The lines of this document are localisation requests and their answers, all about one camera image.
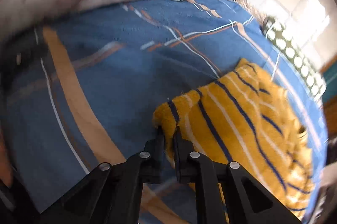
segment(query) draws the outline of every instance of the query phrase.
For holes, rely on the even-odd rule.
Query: bedsheet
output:
[[[323,111],[286,58],[274,69],[278,49],[236,3],[134,1],[64,17],[22,39],[50,50],[8,97],[9,149],[39,211],[99,162],[141,151],[155,136],[157,106],[232,71],[242,57],[274,72],[308,131],[315,189],[306,214],[313,209],[326,160]],[[193,190],[175,182],[168,162],[164,175],[164,184],[144,187],[140,223],[196,223]]]

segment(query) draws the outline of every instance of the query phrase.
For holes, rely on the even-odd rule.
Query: blanket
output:
[[[313,189],[307,133],[287,101],[286,90],[270,75],[242,59],[236,69],[209,85],[159,106],[153,115],[166,137],[183,138],[213,161],[238,161],[298,218]]]

